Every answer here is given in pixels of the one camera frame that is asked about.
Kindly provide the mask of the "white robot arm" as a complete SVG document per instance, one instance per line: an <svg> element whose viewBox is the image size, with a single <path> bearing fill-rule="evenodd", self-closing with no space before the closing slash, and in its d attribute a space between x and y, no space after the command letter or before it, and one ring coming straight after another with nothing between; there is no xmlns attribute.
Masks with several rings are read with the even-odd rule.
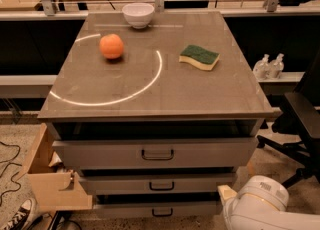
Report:
<svg viewBox="0 0 320 230"><path fill-rule="evenodd" d="M320 216L287 212L289 193L279 182L256 175L236 192L218 187L228 230L320 230Z"/></svg>

